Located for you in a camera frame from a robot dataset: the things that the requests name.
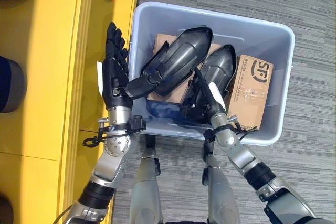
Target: cardboard box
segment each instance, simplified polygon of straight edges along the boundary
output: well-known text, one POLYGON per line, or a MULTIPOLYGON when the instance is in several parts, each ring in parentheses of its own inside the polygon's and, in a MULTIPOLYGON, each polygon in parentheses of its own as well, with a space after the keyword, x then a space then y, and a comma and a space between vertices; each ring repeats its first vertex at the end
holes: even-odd
MULTIPOLYGON (((157 34, 155 38, 153 55, 157 53, 157 51, 162 47, 163 43, 167 41, 169 44, 171 44, 172 42, 174 42, 176 38, 177 38, 176 36, 172 36, 172 35, 157 34)), ((221 45, 212 43, 207 56, 212 54, 214 51, 216 51, 220 47, 221 45)), ((203 63, 200 63, 198 65, 199 69, 202 67, 202 64, 203 63)), ((191 84, 193 77, 194 77, 194 74, 192 74, 188 79, 186 79, 184 82, 178 85, 176 89, 174 89, 170 94, 166 95, 165 97, 162 97, 156 94, 155 92, 152 92, 147 96, 147 99, 151 101, 163 101, 163 102, 181 104, 187 94, 189 85, 191 84)))
POLYGON ((243 129, 260 128, 273 64, 241 55, 235 81, 226 100, 228 116, 237 115, 243 129))

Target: light blue plastic bin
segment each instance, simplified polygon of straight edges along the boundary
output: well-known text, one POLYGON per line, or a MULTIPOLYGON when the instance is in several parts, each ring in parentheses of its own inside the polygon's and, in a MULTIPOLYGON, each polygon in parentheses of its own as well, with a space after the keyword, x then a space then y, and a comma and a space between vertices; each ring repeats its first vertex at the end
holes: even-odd
MULTIPOLYGON (((237 55, 246 54, 273 63, 260 131, 242 140, 252 145, 273 144, 282 132, 295 44, 293 31, 285 25, 184 6, 143 3, 136 8, 133 16, 130 80, 140 76, 141 68, 152 57, 156 34, 177 36, 185 29, 200 25, 213 30, 213 43, 232 44, 237 55)), ((206 128, 202 125, 176 125, 172 119, 153 117, 146 109, 145 98, 134 100, 132 114, 141 115, 147 121, 145 134, 204 139, 206 128)))

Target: yellow shelf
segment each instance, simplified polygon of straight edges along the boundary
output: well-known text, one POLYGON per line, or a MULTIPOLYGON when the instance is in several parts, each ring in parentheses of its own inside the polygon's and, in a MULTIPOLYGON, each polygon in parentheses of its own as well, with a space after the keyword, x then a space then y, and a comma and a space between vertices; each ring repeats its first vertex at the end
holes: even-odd
POLYGON ((136 1, 0 0, 0 54, 28 79, 23 104, 0 114, 0 193, 15 224, 52 223, 86 184, 101 150, 82 147, 94 133, 80 130, 105 113, 96 61, 110 21, 128 45, 136 1))

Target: white paper tag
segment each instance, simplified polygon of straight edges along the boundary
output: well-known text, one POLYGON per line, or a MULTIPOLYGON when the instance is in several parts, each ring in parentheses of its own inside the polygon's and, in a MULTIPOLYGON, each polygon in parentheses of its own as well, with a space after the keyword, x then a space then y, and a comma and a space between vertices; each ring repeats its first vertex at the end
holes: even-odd
POLYGON ((100 95, 103 94, 103 65, 97 61, 97 78, 98 78, 98 90, 100 95))
POLYGON ((215 98, 216 102, 218 102, 224 108, 224 110, 226 111, 222 95, 221 95, 217 85, 213 82, 210 82, 209 83, 209 88, 210 88, 211 94, 215 98))

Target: black cable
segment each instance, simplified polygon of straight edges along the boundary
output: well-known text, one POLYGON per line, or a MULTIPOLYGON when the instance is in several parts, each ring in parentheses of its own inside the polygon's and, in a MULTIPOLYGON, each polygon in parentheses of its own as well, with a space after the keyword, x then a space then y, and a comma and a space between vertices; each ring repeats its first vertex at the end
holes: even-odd
POLYGON ((62 216, 70 210, 70 208, 72 207, 72 205, 70 205, 67 209, 65 209, 59 216, 57 216, 57 218, 55 219, 55 221, 52 224, 57 224, 59 222, 59 220, 62 218, 62 216))

